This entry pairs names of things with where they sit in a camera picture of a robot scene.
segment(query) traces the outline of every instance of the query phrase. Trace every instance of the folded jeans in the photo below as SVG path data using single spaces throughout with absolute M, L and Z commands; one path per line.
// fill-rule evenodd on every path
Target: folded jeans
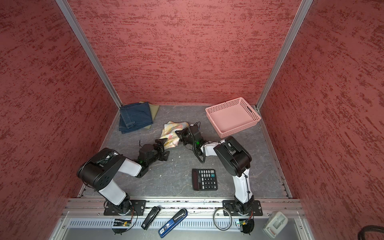
M 120 109 L 119 130 L 128 133 L 151 125 L 152 115 L 147 103 L 132 103 Z

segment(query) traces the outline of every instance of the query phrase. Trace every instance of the pink plastic basket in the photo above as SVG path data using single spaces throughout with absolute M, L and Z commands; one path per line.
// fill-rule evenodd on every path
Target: pink plastic basket
M 235 98 L 208 107 L 205 111 L 221 139 L 252 127 L 261 119 L 244 98 Z

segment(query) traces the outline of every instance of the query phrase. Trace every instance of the red textured wall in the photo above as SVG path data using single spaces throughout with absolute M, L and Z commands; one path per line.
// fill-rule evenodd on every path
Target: red textured wall
M 47 239 L 117 107 L 54 0 L 0 16 L 0 239 Z
M 383 80 L 384 2 L 315 0 L 261 111 L 316 240 L 384 226 Z
M 68 0 L 124 104 L 254 104 L 301 0 Z

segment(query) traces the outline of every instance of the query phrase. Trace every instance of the black bracket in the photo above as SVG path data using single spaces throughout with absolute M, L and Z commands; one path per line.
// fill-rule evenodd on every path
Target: black bracket
M 240 216 L 239 213 L 235 209 L 235 200 L 223 200 L 223 208 L 227 209 L 232 216 Z M 263 210 L 262 206 L 260 204 L 260 201 L 255 200 L 255 202 L 252 204 L 252 210 L 254 216 L 262 216 Z
M 145 204 L 146 200 L 131 200 L 133 209 L 135 210 L 135 215 L 143 216 L 144 210 L 145 210 Z M 120 216 L 117 212 L 114 211 L 114 208 L 112 207 L 112 203 L 109 201 L 107 202 L 107 205 L 105 206 L 104 210 L 104 216 Z

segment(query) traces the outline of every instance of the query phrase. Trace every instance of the gray marble floor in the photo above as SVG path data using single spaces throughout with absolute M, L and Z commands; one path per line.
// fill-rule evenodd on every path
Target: gray marble floor
M 136 159 L 139 155 L 139 140 L 141 144 L 154 143 L 161 136 L 164 124 L 168 121 L 201 122 L 201 134 L 208 141 L 218 141 L 219 136 L 209 122 L 205 108 L 207 106 L 160 106 L 154 123 L 149 130 L 140 129 L 135 132 L 121 134 L 118 125 L 107 143 L 107 147 L 120 154 Z M 281 184 L 273 165 L 261 127 L 243 130 L 232 135 L 252 156 L 250 168 L 250 186 L 255 198 L 283 197 Z M 170 155 L 167 162 L 157 161 L 150 166 L 150 170 L 142 177 L 135 178 L 118 172 L 114 180 L 131 196 L 138 197 L 233 197 L 235 186 L 232 176 L 225 170 L 216 156 L 206 158 L 201 164 L 193 152 L 182 144 L 168 149 Z M 192 168 L 211 168 L 217 173 L 217 191 L 193 191 Z M 93 189 L 86 189 L 84 196 L 98 195 Z

